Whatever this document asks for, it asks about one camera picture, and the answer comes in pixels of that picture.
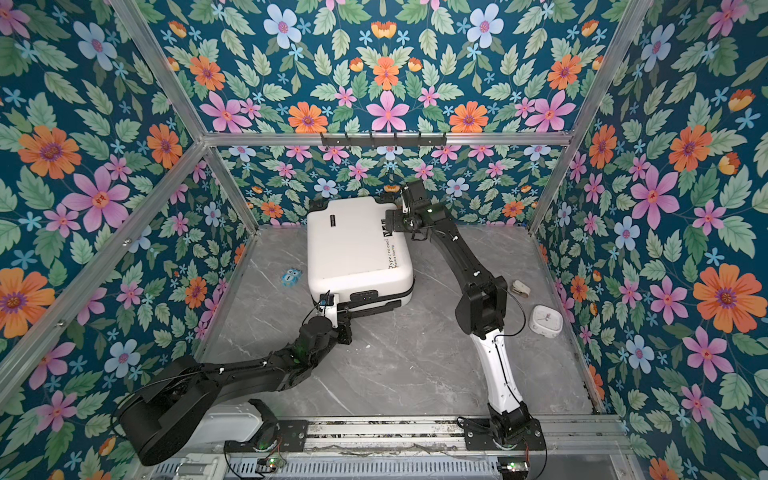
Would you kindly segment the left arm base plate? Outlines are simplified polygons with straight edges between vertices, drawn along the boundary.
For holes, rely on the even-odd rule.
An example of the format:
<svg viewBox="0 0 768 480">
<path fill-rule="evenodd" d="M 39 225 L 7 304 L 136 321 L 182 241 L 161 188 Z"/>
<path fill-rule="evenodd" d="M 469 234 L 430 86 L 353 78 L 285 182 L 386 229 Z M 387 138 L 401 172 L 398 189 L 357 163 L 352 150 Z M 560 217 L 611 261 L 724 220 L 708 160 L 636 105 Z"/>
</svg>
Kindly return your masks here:
<svg viewBox="0 0 768 480">
<path fill-rule="evenodd" d="M 308 439 L 309 422 L 306 420 L 269 421 L 248 440 L 229 440 L 224 444 L 226 453 L 296 453 L 302 452 Z"/>
</svg>

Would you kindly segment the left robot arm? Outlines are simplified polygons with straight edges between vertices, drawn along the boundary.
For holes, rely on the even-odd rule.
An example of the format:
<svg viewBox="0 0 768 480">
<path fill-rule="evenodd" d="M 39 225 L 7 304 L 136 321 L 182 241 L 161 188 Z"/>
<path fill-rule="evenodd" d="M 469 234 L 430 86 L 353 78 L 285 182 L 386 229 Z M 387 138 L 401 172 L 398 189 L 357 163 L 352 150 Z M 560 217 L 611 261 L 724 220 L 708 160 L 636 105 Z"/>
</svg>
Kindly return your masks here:
<svg viewBox="0 0 768 480">
<path fill-rule="evenodd" d="M 297 338 L 255 360 L 174 360 L 116 408 L 119 425 L 144 466 L 160 464 L 188 445 L 221 443 L 271 451 L 280 427 L 261 393 L 282 392 L 309 378 L 338 344 L 351 342 L 351 315 L 329 295 L 302 321 Z"/>
</svg>

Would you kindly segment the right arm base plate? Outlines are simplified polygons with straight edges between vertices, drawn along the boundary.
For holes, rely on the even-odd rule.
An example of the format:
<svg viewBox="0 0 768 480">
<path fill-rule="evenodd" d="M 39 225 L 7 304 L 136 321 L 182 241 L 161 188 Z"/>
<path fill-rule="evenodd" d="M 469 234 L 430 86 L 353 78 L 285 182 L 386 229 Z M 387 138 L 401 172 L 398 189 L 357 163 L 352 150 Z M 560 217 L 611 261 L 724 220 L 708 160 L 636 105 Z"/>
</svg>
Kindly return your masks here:
<svg viewBox="0 0 768 480">
<path fill-rule="evenodd" d="M 547 449 L 540 422 L 528 417 L 510 420 L 507 417 L 456 419 L 469 451 L 545 451 Z"/>
</svg>

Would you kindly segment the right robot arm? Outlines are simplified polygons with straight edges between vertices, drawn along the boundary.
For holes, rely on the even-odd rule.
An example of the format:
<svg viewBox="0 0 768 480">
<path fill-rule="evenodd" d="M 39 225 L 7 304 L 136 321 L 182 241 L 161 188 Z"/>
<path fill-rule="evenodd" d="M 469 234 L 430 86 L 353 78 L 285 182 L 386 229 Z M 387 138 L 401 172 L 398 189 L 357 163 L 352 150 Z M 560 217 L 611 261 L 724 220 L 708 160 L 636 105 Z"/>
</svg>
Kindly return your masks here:
<svg viewBox="0 0 768 480">
<path fill-rule="evenodd" d="M 505 345 L 508 284 L 483 266 L 449 209 L 431 201 L 421 180 L 407 183 L 401 198 L 402 210 L 386 215 L 385 230 L 430 241 L 449 266 L 461 290 L 455 317 L 473 341 L 487 384 L 487 431 L 500 448 L 510 449 L 523 440 L 533 417 L 515 383 Z"/>
</svg>

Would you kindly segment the white hard-shell suitcase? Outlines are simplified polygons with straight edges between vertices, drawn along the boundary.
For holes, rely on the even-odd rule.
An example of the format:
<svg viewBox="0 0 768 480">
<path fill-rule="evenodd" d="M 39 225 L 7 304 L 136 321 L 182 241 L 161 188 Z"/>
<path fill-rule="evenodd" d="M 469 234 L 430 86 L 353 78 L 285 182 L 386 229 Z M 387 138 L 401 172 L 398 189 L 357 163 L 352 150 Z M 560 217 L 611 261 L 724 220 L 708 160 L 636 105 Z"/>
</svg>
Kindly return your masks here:
<svg viewBox="0 0 768 480">
<path fill-rule="evenodd" d="M 408 304 L 415 277 L 406 235 L 387 224 L 401 209 L 375 197 L 319 199 L 307 214 L 307 280 L 313 302 L 375 314 Z"/>
</svg>

